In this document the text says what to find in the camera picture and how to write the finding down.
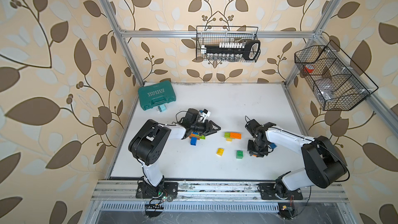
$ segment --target green lego brick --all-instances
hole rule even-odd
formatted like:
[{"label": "green lego brick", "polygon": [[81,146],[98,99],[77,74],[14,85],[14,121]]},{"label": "green lego brick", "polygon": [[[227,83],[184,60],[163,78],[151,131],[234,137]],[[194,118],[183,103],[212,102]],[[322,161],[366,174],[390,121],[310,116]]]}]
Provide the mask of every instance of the green lego brick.
[{"label": "green lego brick", "polygon": [[243,151],[236,151],[236,158],[242,159],[243,158]]}]

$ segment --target lego brick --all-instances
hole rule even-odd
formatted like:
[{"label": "lego brick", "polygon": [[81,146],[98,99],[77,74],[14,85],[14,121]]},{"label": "lego brick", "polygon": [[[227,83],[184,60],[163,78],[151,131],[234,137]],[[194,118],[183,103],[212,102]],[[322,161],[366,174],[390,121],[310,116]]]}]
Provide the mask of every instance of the lego brick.
[{"label": "lego brick", "polygon": [[222,153],[223,153],[223,152],[224,152],[224,149],[219,148],[219,149],[217,150],[217,155],[222,156]]},{"label": "lego brick", "polygon": [[242,138],[242,134],[236,133],[236,132],[231,132],[230,133],[230,137],[231,138],[236,138],[236,139],[241,139]]},{"label": "lego brick", "polygon": [[243,151],[236,151],[236,158],[242,159],[243,158]]},{"label": "lego brick", "polygon": [[191,145],[196,146],[197,138],[191,138]]}]

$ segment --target black wire basket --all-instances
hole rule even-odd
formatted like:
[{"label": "black wire basket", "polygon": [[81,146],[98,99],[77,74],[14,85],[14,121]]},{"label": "black wire basket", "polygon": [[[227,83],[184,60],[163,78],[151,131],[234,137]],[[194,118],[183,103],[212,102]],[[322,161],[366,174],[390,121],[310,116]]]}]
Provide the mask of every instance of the black wire basket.
[{"label": "black wire basket", "polygon": [[261,52],[258,27],[225,27],[196,27],[196,57],[210,62],[256,62]]},{"label": "black wire basket", "polygon": [[[324,111],[350,111],[379,87],[351,60],[351,65],[374,86],[364,85],[359,75],[352,72],[353,68],[340,61],[335,47],[338,47],[336,43],[329,42],[326,46],[314,45],[297,51],[295,63]],[[349,57],[341,48],[339,50]]]}]

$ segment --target blue lego brick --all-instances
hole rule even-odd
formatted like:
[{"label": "blue lego brick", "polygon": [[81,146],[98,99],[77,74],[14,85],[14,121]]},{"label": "blue lego brick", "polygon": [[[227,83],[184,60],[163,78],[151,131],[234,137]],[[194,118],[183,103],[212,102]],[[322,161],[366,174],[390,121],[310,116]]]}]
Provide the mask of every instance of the blue lego brick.
[{"label": "blue lego brick", "polygon": [[198,138],[191,138],[191,145],[196,146],[196,141]]}]

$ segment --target leaf pattern wallpaper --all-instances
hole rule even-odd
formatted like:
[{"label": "leaf pattern wallpaper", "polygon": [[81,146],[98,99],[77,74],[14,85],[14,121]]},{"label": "leaf pattern wallpaper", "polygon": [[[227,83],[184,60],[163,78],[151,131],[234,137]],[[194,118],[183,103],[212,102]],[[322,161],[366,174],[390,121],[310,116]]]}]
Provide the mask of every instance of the leaf pattern wallpaper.
[{"label": "leaf pattern wallpaper", "polygon": [[[352,57],[358,66],[347,62],[357,72],[364,70],[376,82],[375,94],[398,115],[397,30],[397,0],[343,0],[323,34]],[[322,111],[300,75],[290,92],[310,135],[331,138],[344,156],[351,179],[342,184],[358,220],[398,223],[397,137],[367,102],[348,112]]]},{"label": "leaf pattern wallpaper", "polygon": [[126,30],[187,30],[205,25],[312,31],[329,0],[109,0]]},{"label": "leaf pattern wallpaper", "polygon": [[0,222],[76,224],[135,75],[97,0],[0,1]]}]

